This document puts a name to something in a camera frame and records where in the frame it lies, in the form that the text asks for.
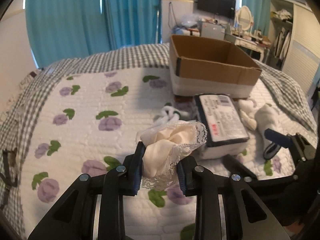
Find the white dressing table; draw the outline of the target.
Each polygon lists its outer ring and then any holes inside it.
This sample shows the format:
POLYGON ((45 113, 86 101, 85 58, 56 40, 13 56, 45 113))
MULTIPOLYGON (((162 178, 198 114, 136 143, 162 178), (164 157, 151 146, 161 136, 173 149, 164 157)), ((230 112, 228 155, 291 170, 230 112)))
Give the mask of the white dressing table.
POLYGON ((255 41, 249 41, 244 38, 234 36, 232 34, 225 34, 225 41, 231 42, 236 46, 239 46, 241 49, 249 49, 250 51, 255 51, 260 54, 259 61, 262 63, 267 62, 267 58, 269 56, 270 49, 266 47, 264 44, 260 44, 255 41))

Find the small teal curtain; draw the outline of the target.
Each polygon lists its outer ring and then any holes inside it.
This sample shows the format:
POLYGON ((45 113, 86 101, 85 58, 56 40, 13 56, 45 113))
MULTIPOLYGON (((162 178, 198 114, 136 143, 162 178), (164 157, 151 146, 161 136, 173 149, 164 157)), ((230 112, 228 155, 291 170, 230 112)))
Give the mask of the small teal curtain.
POLYGON ((253 30, 259 30, 263 36, 268 36, 271 0, 242 0, 242 5, 251 11, 253 30))

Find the white folded sock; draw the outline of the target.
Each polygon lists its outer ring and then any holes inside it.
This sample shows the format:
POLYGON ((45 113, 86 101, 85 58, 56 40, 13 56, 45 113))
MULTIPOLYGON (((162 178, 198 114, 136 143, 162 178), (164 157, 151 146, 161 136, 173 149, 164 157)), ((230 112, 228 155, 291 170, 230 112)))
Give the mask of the white folded sock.
POLYGON ((238 101, 239 115, 243 124, 251 131, 257 129, 257 121, 255 120, 255 112, 257 110, 257 103, 253 99, 239 99, 238 101))

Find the oval white vanity mirror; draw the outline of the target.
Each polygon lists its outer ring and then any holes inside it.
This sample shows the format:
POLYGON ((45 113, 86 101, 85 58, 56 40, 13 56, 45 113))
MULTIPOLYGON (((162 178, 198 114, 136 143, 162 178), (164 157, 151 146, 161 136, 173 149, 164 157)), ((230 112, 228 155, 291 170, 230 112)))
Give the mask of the oval white vanity mirror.
POLYGON ((235 23, 237 27, 241 27, 243 31, 248 31, 253 25, 253 15, 246 5, 243 5, 235 15, 235 23))

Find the black wall television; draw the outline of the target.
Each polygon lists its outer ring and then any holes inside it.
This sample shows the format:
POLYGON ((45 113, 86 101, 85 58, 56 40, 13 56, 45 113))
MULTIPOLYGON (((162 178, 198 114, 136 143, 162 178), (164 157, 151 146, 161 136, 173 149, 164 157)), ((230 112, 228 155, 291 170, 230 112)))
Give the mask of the black wall television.
POLYGON ((197 9, 220 15, 226 18, 234 18, 236 0, 197 0, 197 9))

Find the wet wipes pack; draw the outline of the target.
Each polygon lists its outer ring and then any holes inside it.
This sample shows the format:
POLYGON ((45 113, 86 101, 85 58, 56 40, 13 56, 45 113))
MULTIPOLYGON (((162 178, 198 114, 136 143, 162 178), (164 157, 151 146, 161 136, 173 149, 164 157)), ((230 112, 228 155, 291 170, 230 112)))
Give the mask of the wet wipes pack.
POLYGON ((207 142, 200 158, 218 159, 245 150, 249 133, 240 119, 233 100, 226 94, 194 96, 197 119, 207 129, 207 142))

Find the grey mini fridge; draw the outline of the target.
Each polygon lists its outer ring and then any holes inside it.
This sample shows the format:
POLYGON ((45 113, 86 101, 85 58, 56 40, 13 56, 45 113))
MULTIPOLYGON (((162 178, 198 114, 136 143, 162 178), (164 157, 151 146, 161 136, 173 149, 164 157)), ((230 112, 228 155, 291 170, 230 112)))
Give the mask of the grey mini fridge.
POLYGON ((216 40, 224 40, 225 29, 219 24, 212 24, 208 22, 201 23, 201 37, 212 38, 216 40))

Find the white green knotted toy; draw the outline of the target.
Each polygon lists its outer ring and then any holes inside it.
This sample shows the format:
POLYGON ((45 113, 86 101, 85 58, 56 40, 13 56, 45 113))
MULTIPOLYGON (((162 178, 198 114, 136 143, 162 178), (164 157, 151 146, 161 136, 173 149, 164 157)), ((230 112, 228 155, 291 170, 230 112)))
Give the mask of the white green knotted toy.
POLYGON ((189 120, 190 113, 182 110, 178 110, 175 107, 165 105, 161 109, 160 116, 154 121, 153 127, 161 126, 163 124, 167 124, 169 122, 174 122, 178 120, 189 120))

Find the grey checkered bedsheet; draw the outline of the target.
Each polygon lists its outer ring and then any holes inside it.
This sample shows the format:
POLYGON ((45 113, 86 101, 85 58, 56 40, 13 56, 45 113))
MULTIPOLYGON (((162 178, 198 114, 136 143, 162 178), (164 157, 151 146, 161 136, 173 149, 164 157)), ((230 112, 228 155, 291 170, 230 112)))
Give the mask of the grey checkered bedsheet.
MULTIPOLYGON (((1 150, 16 150, 16 156, 10 167, 10 173, 18 178, 18 185, 10 190, 9 200, 4 207, 4 215, 11 226, 22 237, 26 238, 21 202, 22 167, 27 157, 31 137, 36 127, 38 117, 48 99, 62 78, 79 74, 96 74, 116 72, 135 68, 157 68, 169 70, 169 44, 141 45, 115 50, 109 53, 95 54, 84 59, 65 59, 51 64, 37 76, 19 95, 10 109, 5 121, 1 123, 1 150)), ((286 74, 274 70, 267 65, 258 63, 262 68, 260 81, 266 86, 276 103, 276 107, 286 116, 296 122, 297 132, 304 135, 313 146, 317 145, 317 125, 304 98, 299 85, 286 74)), ((126 94, 129 87, 116 88, 112 96, 126 94)))

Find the cream lace cloth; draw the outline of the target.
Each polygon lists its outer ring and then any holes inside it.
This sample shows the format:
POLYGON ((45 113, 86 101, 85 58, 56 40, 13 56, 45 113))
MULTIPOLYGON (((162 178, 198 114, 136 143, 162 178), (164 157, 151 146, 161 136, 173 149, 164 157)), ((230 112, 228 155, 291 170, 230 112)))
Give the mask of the cream lace cloth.
POLYGON ((198 121, 170 121, 138 132, 136 141, 145 146, 142 187, 162 191, 177 183, 176 165, 206 143, 207 129, 198 121))

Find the large teal curtain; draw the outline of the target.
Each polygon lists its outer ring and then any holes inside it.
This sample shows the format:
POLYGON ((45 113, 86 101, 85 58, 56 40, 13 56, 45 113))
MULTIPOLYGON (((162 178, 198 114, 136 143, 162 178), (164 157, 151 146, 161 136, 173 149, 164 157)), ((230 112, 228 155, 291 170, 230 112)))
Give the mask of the large teal curtain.
POLYGON ((161 0, 25 0, 25 18, 40 69, 161 41, 161 0))

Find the white fuzzy sock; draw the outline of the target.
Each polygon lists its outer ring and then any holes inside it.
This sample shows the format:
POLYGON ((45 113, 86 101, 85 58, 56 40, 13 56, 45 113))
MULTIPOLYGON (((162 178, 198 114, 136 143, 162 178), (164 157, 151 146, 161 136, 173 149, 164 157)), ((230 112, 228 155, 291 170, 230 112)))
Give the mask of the white fuzzy sock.
POLYGON ((263 158, 265 160, 272 159, 281 146, 267 139, 265 131, 271 129, 273 131, 279 131, 279 113, 270 105, 264 104, 263 107, 258 109, 254 115, 257 122, 257 129, 263 139, 263 158))

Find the white floral quilt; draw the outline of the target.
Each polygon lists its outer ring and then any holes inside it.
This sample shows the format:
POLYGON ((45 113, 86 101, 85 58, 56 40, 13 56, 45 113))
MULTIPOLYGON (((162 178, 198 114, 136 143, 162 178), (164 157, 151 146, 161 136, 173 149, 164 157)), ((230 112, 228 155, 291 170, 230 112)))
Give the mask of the white floral quilt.
MULTIPOLYGON (((105 174, 134 153, 136 134, 150 127, 167 103, 195 115, 192 100, 174 102, 167 69, 135 68, 70 78, 62 78, 44 100, 22 167, 26 237, 80 174, 105 174), (126 94, 111 95, 125 86, 126 94)), ((251 96, 258 109, 264 104, 276 108, 280 132, 297 132, 297 123, 276 107, 262 81, 251 96)), ((282 148, 264 161, 259 132, 249 136, 246 149, 236 158, 259 179, 293 173, 289 150, 282 148)), ((195 197, 184 197, 177 185, 163 192, 140 188, 137 196, 124 198, 126 233, 133 239, 192 239, 195 205, 195 197)))

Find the white slatted wardrobe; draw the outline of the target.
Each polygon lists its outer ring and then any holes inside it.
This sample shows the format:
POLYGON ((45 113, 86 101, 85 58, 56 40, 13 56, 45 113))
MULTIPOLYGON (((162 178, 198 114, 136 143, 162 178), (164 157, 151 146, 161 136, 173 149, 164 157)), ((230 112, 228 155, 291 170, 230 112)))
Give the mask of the white slatted wardrobe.
POLYGON ((309 7, 293 0, 271 0, 270 9, 268 63, 307 94, 319 67, 319 22, 309 7))

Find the brown cardboard box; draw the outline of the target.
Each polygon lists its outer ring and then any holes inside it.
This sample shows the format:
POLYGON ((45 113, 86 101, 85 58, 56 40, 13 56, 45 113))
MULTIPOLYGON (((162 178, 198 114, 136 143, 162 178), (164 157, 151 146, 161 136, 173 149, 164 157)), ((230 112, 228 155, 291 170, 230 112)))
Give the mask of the brown cardboard box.
POLYGON ((245 99, 262 70, 236 45, 206 37, 171 35, 169 69, 177 96, 227 94, 245 99))

